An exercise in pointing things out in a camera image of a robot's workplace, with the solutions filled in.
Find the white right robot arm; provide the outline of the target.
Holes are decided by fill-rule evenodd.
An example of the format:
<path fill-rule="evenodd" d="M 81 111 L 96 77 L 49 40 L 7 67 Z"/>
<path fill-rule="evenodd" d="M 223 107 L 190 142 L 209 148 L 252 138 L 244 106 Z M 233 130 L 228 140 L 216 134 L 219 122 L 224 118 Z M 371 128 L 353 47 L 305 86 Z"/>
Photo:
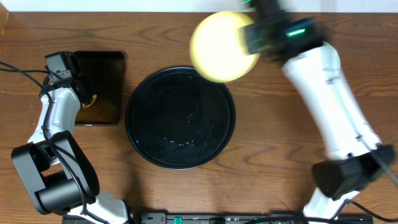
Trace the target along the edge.
<path fill-rule="evenodd" d="M 364 117 L 341 68 L 338 52 L 311 18 L 293 20 L 278 1 L 252 0 L 257 21 L 245 26 L 250 54 L 265 53 L 282 63 L 282 71 L 300 93 L 318 126 L 327 159 L 313 165 L 316 189 L 302 221 L 338 223 L 345 205 L 381 174 L 391 180 L 396 154 L 383 144 Z"/>

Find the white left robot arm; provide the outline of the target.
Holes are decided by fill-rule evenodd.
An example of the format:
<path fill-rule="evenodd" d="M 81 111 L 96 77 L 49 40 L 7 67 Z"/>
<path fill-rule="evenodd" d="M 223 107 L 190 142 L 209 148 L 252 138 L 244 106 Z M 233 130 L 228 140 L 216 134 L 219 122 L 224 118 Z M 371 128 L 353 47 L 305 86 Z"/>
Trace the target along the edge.
<path fill-rule="evenodd" d="M 88 58 L 123 58 L 121 52 L 61 51 L 45 56 L 42 111 L 28 142 L 11 159 L 35 209 L 64 223 L 134 223 L 124 200 L 100 188 L 94 167 L 74 138 L 76 116 L 98 96 L 83 68 Z"/>

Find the yellow plate with sauce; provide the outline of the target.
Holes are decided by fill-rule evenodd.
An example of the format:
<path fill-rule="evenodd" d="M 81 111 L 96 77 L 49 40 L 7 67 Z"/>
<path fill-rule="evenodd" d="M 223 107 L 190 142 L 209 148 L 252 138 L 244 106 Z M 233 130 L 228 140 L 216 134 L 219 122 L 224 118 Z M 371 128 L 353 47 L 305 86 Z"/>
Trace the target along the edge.
<path fill-rule="evenodd" d="M 226 83 L 247 74 L 260 54 L 250 54 L 244 39 L 244 27 L 254 21 L 235 11 L 214 13 L 193 31 L 190 39 L 190 60 L 205 79 Z"/>

